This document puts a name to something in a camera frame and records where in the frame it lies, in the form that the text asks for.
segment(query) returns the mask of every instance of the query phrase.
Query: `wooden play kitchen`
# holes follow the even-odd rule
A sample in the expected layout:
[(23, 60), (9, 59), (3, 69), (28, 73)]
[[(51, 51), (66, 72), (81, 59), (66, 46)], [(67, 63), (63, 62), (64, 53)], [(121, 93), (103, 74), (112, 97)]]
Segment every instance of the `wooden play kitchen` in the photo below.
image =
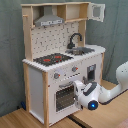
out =
[(72, 81), (100, 84), (105, 49), (85, 45), (86, 20), (104, 19), (104, 4), (22, 5), (26, 108), (47, 128), (78, 111)]

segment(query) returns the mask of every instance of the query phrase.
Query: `cupboard door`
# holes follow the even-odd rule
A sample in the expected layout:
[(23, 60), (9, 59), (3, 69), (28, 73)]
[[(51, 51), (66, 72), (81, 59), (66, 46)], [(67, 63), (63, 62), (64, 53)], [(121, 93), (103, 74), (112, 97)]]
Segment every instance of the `cupboard door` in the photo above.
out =
[(89, 3), (88, 5), (88, 20), (97, 20), (103, 22), (104, 20), (105, 4)]

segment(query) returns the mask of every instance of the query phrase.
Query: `kitchen counter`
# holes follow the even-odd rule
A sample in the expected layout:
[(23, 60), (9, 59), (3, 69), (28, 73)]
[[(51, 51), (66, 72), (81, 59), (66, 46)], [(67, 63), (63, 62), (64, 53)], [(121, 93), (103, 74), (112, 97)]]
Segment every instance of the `kitchen counter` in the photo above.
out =
[(85, 54), (85, 55), (78, 55), (78, 56), (67, 54), (67, 53), (65, 53), (65, 51), (59, 51), (61, 54), (73, 57), (74, 59), (67, 60), (67, 61), (62, 62), (62, 63), (54, 64), (54, 65), (51, 65), (49, 67), (43, 66), (43, 65), (38, 64), (36, 62), (31, 62), (31, 61), (29, 61), (27, 59), (24, 59), (23, 62), (28, 64), (28, 65), (31, 65), (31, 66), (39, 69), (39, 70), (41, 70), (41, 71), (48, 72), (51, 69), (54, 69), (54, 68), (57, 68), (57, 67), (61, 67), (61, 66), (64, 66), (66, 64), (74, 63), (74, 62), (76, 62), (78, 60), (87, 59), (87, 58), (90, 58), (90, 57), (93, 57), (93, 56), (96, 56), (96, 55), (99, 55), (99, 54), (102, 54), (102, 53), (105, 52), (105, 48), (103, 48), (101, 46), (97, 46), (97, 45), (87, 45), (86, 44), (86, 48), (91, 48), (91, 49), (94, 49), (95, 51), (94, 52), (90, 52), (90, 53)]

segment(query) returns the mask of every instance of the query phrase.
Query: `oven door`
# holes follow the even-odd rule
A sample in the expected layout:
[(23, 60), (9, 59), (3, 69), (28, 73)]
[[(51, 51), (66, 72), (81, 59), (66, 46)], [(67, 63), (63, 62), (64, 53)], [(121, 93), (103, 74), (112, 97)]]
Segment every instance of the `oven door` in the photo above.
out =
[(67, 79), (50, 85), (49, 87), (49, 123), (50, 126), (64, 117), (78, 111), (74, 104), (73, 81), (82, 81), (81, 74), (76, 74)]

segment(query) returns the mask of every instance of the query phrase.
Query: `white robot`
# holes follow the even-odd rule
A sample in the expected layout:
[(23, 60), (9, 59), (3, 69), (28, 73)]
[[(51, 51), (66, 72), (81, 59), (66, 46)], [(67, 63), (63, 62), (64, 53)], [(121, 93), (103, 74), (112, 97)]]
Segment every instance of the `white robot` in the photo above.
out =
[(114, 98), (128, 90), (128, 62), (119, 66), (116, 70), (118, 85), (111, 90), (107, 90), (96, 82), (83, 84), (81, 81), (74, 81), (75, 105), (79, 109), (83, 107), (89, 110), (98, 108), (98, 103), (106, 105)]

